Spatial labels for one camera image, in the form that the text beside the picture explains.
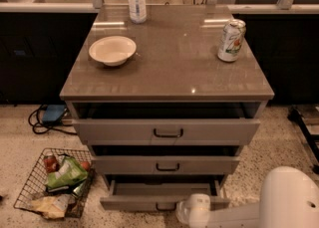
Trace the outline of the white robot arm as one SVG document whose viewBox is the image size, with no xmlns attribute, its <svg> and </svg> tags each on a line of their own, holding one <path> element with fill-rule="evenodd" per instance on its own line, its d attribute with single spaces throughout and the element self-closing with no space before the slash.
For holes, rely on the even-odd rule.
<svg viewBox="0 0 319 228">
<path fill-rule="evenodd" d="M 280 166 L 266 175 L 259 202 L 211 210 L 208 195 L 192 194 L 175 213 L 189 228 L 319 228 L 319 188 L 302 171 Z"/>
</svg>

